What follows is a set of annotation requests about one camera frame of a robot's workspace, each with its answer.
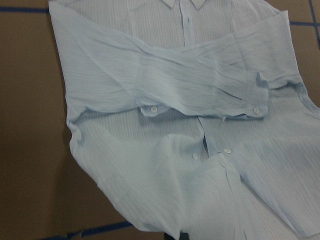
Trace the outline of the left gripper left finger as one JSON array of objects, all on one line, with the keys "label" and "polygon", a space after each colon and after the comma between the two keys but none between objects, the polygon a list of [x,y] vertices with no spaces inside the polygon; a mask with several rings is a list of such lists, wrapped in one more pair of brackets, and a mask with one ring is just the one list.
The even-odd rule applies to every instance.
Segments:
[{"label": "left gripper left finger", "polygon": [[168,235],[167,233],[164,233],[163,239],[164,240],[173,240],[173,238],[170,235]]}]

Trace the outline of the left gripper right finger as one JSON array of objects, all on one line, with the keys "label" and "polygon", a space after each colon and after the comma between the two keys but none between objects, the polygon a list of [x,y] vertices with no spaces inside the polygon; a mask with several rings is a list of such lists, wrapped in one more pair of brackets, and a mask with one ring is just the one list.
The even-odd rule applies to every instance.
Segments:
[{"label": "left gripper right finger", "polygon": [[179,240],[189,240],[189,234],[186,232],[181,232],[179,236]]}]

